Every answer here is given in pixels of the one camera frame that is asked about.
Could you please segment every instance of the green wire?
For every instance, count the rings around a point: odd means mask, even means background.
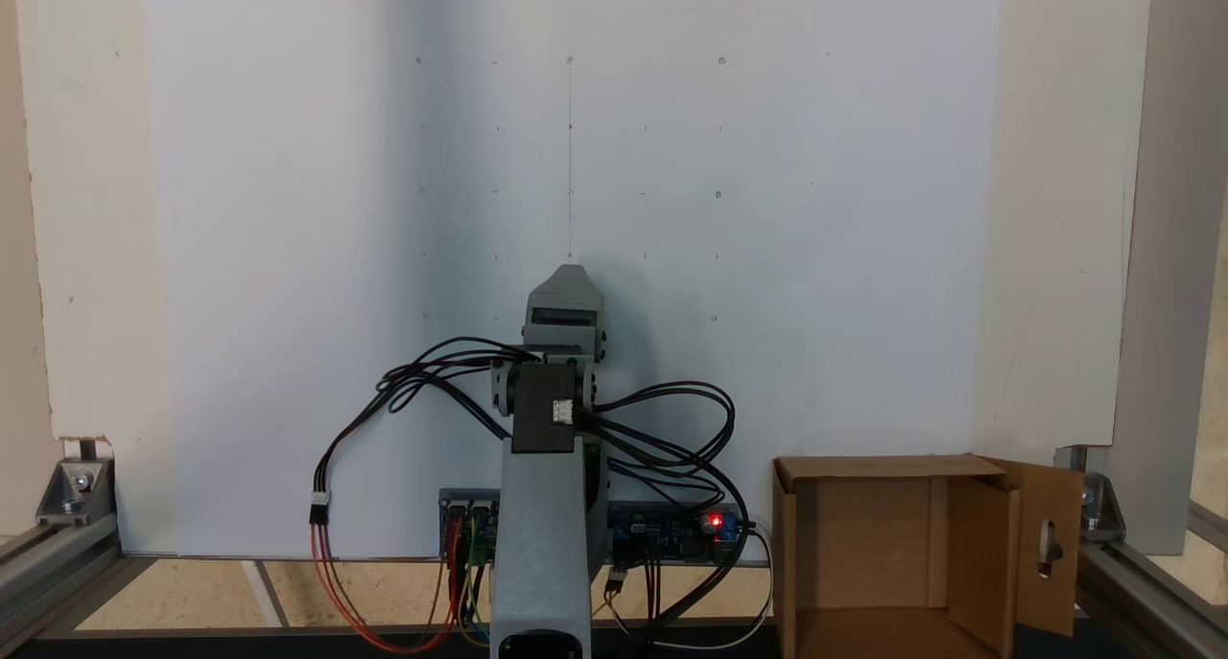
[[[468,572],[465,572],[465,587],[469,590],[469,599],[473,603],[473,622],[481,631],[481,634],[490,637],[490,632],[486,630],[486,625],[483,625],[481,616],[478,614],[478,598],[473,594],[473,557],[478,549],[478,518],[473,519],[473,525],[469,529],[469,565],[467,566]]]

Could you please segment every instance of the box handle hole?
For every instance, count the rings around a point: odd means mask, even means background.
[[[1057,529],[1052,520],[1040,522],[1040,551],[1036,558],[1036,573],[1045,578],[1054,574],[1054,563],[1062,560],[1062,546],[1057,544]]]

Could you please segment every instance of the white wire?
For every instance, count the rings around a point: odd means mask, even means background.
[[[653,641],[652,644],[657,647],[664,647],[667,649],[710,652],[713,649],[728,649],[731,647],[740,646],[742,642],[749,641],[752,637],[755,636],[756,632],[759,632],[759,628],[763,627],[764,625],[764,620],[768,619],[768,606],[771,605],[771,598],[776,594],[776,562],[772,561],[771,558],[771,533],[769,533],[768,529],[763,528],[763,525],[755,523],[755,529],[750,529],[750,534],[758,536],[759,541],[763,541],[764,551],[768,552],[768,600],[764,601],[764,607],[759,612],[759,620],[755,621],[755,625],[752,626],[749,631],[747,631],[747,634],[739,637],[737,641],[727,642],[725,644],[713,644],[713,646],[673,644],[670,642],[657,642],[657,641]],[[623,628],[623,632],[625,632],[626,634],[631,634],[631,631],[623,622],[623,616],[619,616],[618,610],[614,609],[614,596],[609,596],[603,606],[609,607],[610,614],[614,615],[614,621],[618,622],[618,627]]]

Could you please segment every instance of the box flap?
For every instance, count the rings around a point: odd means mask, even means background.
[[[1016,620],[1070,636],[1074,632],[1083,475],[1008,459],[990,463],[1003,468],[1023,495]]]
[[[785,493],[780,475],[772,475],[771,557],[776,567],[772,583],[772,617],[780,637],[782,659],[795,658],[797,644],[797,497]]]
[[[1019,555],[1018,490],[977,480],[947,484],[947,611],[1000,657],[1014,639]]]
[[[876,458],[777,458],[776,474],[787,493],[797,480],[839,476],[979,476],[1003,470],[974,454],[889,455]]]

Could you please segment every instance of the wire connector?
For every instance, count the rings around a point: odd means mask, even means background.
[[[328,524],[328,506],[318,506],[312,503],[311,517],[308,522],[313,525],[325,525]]]
[[[311,517],[313,525],[328,524],[328,492],[325,490],[313,490],[311,492]]]
[[[609,577],[605,577],[605,594],[620,594],[624,580],[626,580],[626,568],[610,568]]]

